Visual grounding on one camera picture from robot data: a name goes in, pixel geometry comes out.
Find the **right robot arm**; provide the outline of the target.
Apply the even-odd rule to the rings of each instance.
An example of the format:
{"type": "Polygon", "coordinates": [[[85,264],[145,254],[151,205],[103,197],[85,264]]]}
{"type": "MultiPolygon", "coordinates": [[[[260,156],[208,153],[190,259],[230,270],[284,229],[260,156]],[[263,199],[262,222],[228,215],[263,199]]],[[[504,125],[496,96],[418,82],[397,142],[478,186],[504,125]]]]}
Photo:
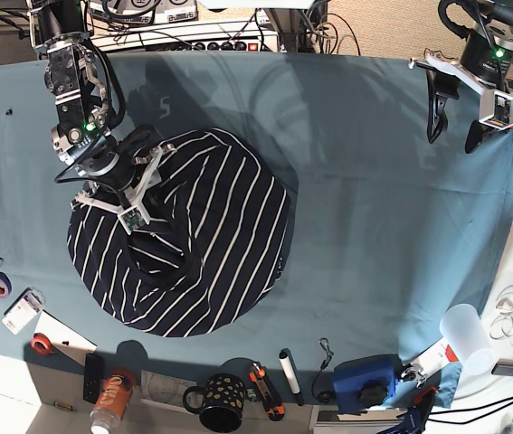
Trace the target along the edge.
{"type": "Polygon", "coordinates": [[[44,82],[54,96],[58,124],[52,147],[66,167],[58,184],[90,182],[112,193],[124,209],[131,192],[143,183],[143,164],[159,136],[151,125],[136,127],[118,141],[113,131],[126,114],[126,101],[109,57],[91,41],[78,1],[31,1],[28,4],[34,49],[47,57],[44,82]]]}

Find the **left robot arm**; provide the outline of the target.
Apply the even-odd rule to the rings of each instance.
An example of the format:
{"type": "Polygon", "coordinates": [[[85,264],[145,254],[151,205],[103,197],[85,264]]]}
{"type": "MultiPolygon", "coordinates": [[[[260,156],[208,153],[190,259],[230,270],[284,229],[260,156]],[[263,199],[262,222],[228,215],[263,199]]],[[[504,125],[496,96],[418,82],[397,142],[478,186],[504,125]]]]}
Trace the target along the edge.
{"type": "Polygon", "coordinates": [[[465,85],[480,97],[479,115],[465,142],[470,154],[485,136],[513,129],[513,81],[507,80],[513,61],[513,1],[441,1],[438,15],[465,46],[459,58],[426,49],[417,63],[426,70],[426,134],[434,143],[448,127],[447,101],[457,100],[459,86],[465,85]]]}

